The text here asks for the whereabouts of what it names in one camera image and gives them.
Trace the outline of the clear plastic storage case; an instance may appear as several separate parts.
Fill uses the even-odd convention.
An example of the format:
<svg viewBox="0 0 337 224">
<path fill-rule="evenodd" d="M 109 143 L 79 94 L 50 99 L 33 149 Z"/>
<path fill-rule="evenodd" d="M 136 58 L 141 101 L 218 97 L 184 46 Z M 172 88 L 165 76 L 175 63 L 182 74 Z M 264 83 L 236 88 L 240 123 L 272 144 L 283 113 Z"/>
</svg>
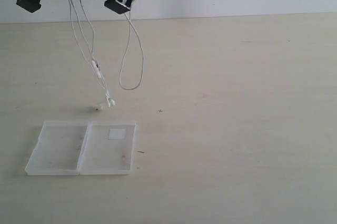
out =
<svg viewBox="0 0 337 224">
<path fill-rule="evenodd" d="M 29 176 L 127 175 L 135 121 L 45 121 L 25 167 Z"/>
</svg>

